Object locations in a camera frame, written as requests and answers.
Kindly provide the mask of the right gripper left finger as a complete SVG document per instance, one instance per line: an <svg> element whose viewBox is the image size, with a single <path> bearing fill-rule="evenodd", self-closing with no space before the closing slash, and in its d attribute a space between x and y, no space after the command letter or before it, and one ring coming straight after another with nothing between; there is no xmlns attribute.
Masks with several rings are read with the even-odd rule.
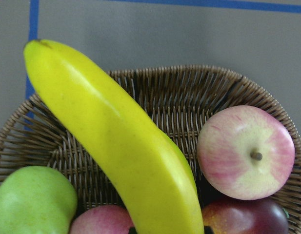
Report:
<svg viewBox="0 0 301 234"><path fill-rule="evenodd" d="M131 228L129 229L128 234L136 234L136 229L135 229L135 227L131 227Z"/></svg>

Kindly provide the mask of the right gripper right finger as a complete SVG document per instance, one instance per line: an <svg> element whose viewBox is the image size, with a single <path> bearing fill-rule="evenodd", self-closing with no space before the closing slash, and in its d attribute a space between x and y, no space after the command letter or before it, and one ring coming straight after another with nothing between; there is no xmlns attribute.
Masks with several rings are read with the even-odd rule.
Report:
<svg viewBox="0 0 301 234"><path fill-rule="evenodd" d="M210 226L204 226L204 234L214 234Z"/></svg>

